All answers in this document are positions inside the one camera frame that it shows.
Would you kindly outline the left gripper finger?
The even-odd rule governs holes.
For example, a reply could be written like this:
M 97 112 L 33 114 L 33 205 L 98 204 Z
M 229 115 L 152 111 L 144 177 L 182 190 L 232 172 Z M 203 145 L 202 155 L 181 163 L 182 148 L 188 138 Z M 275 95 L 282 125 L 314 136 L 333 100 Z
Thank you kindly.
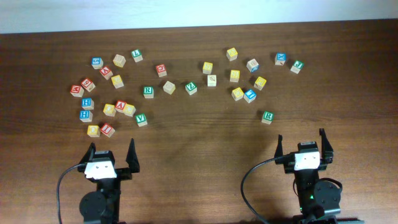
M 90 160 L 92 160 L 94 154 L 96 152 L 96 146 L 95 143 L 91 143 L 88 150 L 80 160 L 79 164 L 87 164 Z
M 139 161 L 137 158 L 135 142 L 134 142 L 133 138 L 131 139 L 130 144 L 129 144 L 129 148 L 128 148 L 128 152 L 127 152 L 127 156 L 126 156 L 126 162 L 129 166 L 131 173 L 139 173 L 140 172 L 140 165 L 139 165 Z

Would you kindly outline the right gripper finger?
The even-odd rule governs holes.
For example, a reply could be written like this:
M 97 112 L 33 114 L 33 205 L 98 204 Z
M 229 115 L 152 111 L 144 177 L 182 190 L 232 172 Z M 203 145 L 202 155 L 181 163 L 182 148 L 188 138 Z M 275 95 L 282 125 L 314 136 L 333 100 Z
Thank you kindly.
M 283 140 L 283 136 L 278 135 L 277 147 L 275 150 L 274 157 L 282 157 L 284 155 L 283 147 L 282 147 L 282 140 Z
M 319 129 L 319 135 L 322 140 L 322 154 L 333 154 L 333 148 L 327 139 L 326 132 L 323 128 Z

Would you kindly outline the yellow S block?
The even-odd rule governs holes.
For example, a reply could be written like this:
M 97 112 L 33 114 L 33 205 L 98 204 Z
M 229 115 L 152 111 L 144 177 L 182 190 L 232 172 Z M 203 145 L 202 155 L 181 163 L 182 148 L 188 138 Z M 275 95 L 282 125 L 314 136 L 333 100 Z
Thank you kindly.
M 230 82 L 237 83 L 240 78 L 240 71 L 239 70 L 231 70 L 230 71 Z
M 211 75 L 212 69 L 213 69 L 213 64 L 212 63 L 204 62 L 203 68 L 202 68 L 204 74 Z

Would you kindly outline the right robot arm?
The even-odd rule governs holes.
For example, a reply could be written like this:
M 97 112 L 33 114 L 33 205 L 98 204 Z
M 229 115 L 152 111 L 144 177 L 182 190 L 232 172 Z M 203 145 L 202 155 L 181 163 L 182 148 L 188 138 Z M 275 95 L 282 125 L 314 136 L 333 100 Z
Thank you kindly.
M 343 186 L 331 178 L 319 178 L 319 172 L 326 170 L 333 162 L 334 150 L 325 130 L 319 129 L 321 146 L 315 141 L 300 142 L 298 151 L 283 153 L 283 137 L 278 136 L 274 157 L 276 164 L 282 164 L 286 174 L 295 176 L 300 215 L 294 216 L 294 223 L 337 223 L 336 215 L 341 212 L 340 200 Z

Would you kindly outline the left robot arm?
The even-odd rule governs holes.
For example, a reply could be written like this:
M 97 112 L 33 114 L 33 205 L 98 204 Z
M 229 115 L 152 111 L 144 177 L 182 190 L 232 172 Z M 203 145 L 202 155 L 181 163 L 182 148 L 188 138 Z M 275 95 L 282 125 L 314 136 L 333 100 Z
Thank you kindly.
M 94 143 L 90 144 L 78 168 L 78 172 L 96 184 L 96 190 L 87 193 L 80 201 L 79 209 L 84 223 L 119 223 L 121 182 L 131 180 L 134 173 L 140 172 L 133 139 L 129 144 L 126 162 L 127 167 L 115 168 L 112 151 L 98 151 Z

